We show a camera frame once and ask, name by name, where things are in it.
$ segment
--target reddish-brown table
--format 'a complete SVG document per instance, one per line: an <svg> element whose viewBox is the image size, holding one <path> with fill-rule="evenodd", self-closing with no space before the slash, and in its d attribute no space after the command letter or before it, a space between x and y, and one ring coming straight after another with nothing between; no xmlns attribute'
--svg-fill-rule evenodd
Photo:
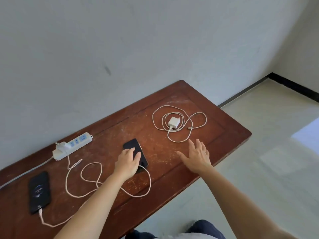
<svg viewBox="0 0 319 239"><path fill-rule="evenodd" d="M122 150L122 145L137 138L149 162L152 187L149 194L141 198L132 198L120 191L106 220L100 238L119 238L130 229L136 227L167 202L177 196L198 179L180 161L175 151L188 153L188 143L173 143L168 140L165 131L157 130L152 122L152 113L162 105L172 105L184 109L188 115L204 112L207 124L194 129L190 139L199 138L210 151L212 164L217 164L250 136L246 128L215 106L203 95L180 80L128 107L62 139L70 141L84 132L93 136L93 142L70 155L71 164L83 159L75 167L68 179L69 191L75 195L83 195L94 189L93 183L80 179L80 171L90 162L101 162L103 173L100 181L113 172L114 163ZM162 116L174 108L164 107L155 113L154 121L161 127ZM194 126L201 125L203 115L192 117ZM170 134L173 140L184 140L189 130ZM52 156L55 145L52 144L19 162L0 171L0 185L20 173L42 163ZM43 209L43 217L47 223L58 224L72 214L89 196L81 199L70 197L64 188L67 173L67 159L50 161L46 165L0 190L0 235L1 238L53 238L62 226L50 228L43 226L38 214L30 215L28 211L28 181L39 172L46 170L50 175L52 202ZM85 170L84 177L95 180L100 172L99 165L91 165ZM123 188L131 194L141 195L146 192L149 179L146 172L136 174L126 181Z"/></svg>

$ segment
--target gray tile floor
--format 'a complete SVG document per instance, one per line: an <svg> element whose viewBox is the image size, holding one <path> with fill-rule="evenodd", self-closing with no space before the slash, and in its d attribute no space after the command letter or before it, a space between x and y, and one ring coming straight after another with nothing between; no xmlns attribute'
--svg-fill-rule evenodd
<svg viewBox="0 0 319 239"><path fill-rule="evenodd" d="M319 238L319 104L266 80L222 109L253 135L217 170L281 227L300 238ZM235 238L202 179L137 230L174 235L198 219Z"/></svg>

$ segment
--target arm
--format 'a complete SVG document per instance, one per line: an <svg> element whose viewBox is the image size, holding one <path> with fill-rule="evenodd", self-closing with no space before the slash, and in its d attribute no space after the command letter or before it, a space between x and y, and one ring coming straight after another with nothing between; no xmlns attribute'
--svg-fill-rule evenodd
<svg viewBox="0 0 319 239"><path fill-rule="evenodd" d="M181 152L177 153L192 172L198 173L203 178L238 239L295 238L281 230L245 194L214 169L209 160L209 152L198 139L196 148L189 140L189 157Z"/></svg>
<svg viewBox="0 0 319 239"><path fill-rule="evenodd" d="M122 184L138 169L141 153L133 160L135 148L123 150L115 163L114 173L75 213L54 239L98 239Z"/></svg>

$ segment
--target dark pants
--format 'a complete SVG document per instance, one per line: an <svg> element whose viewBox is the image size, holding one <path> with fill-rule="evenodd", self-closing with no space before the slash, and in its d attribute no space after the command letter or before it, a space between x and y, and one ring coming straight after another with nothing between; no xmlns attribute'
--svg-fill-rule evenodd
<svg viewBox="0 0 319 239"><path fill-rule="evenodd" d="M209 221L206 220L199 220L192 225L186 233L202 233L207 234L217 239L225 239L224 235L214 227ZM148 232L138 232L137 230L133 230L132 232L128 233L125 239L154 239L154 236Z"/></svg>

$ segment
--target person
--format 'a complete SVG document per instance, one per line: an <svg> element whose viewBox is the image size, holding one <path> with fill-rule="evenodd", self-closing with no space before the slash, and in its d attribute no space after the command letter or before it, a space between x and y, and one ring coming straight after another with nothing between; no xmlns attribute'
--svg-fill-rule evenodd
<svg viewBox="0 0 319 239"><path fill-rule="evenodd" d="M112 175L87 200L71 220L55 236L55 239L98 239L106 218L122 184L138 169L141 153L133 159L132 149L125 149L118 156ZM189 156L177 152L186 167L205 181L224 213L237 239L293 239L291 234L279 228L260 208L211 165L209 152L198 139L189 140ZM126 239L153 239L154 235L136 230ZM178 239L225 239L210 222L196 221Z"/></svg>

